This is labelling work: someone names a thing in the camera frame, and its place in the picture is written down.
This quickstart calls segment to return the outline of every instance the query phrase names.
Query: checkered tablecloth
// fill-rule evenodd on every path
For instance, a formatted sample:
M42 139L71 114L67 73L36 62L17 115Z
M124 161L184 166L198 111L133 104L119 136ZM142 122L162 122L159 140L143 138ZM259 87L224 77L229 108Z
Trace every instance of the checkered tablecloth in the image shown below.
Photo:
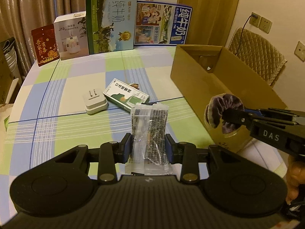
M96 148L104 142L121 141L131 131L130 114L114 104L95 115L85 112L83 94L94 88L104 90L114 78L138 83L150 101L169 106L166 133L177 142L192 142L200 148L213 144L170 79L174 53L175 47L138 47L57 60L42 67L35 63L13 106L4 155L0 156L0 222L16 213L9 197L16 176L76 145ZM263 149L252 147L252 160L272 171L283 168L277 151L266 149L269 152L263 156ZM274 156L278 161L268 161ZM123 165L116 168L118 173L124 172ZM97 163L93 163L89 176L96 174Z

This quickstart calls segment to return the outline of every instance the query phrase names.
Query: red gift card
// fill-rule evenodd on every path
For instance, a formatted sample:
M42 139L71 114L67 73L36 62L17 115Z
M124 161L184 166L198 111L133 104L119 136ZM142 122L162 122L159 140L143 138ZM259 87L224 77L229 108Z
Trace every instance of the red gift card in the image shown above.
M32 30L38 66L59 59L53 24Z

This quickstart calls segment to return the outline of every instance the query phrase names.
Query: human hand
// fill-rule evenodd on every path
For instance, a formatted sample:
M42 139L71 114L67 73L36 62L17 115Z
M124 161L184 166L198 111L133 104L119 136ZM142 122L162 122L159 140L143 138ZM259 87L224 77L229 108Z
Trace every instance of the human hand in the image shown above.
M299 195L300 184L305 184L305 163L295 162L292 156L288 157L288 170L286 174L288 193L287 204L290 204Z

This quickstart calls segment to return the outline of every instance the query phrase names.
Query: silver screw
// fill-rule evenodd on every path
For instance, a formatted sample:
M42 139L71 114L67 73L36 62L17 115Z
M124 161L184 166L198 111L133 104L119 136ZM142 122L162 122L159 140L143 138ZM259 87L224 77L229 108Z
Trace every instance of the silver screw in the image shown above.
M194 182L198 179L198 176L196 174L193 174L193 173L187 173L187 174L184 174L182 178L185 181Z
M105 174L101 174L100 175L100 179L103 182L110 182L114 179L114 175L110 174L110 173L105 173Z

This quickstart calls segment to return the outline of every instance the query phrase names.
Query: wall outlet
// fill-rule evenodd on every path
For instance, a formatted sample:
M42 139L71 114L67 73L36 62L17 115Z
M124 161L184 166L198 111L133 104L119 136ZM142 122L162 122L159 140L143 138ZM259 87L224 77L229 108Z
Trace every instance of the wall outlet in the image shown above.
M260 30L264 31L265 33L269 33L271 26L272 26L272 22L269 21L268 19L262 17L262 19L260 20L260 25L259 25Z
M256 19L255 17L251 17L249 23L250 23L251 25L255 26L255 27L258 27L259 24L260 24L260 19L261 19L262 17L261 17L260 15L256 14L256 13L253 13L253 12L252 12L252 14L253 14L253 15L256 15L256 16L257 16L257 19Z
M294 54L297 55L303 62L305 61L305 45L299 41Z

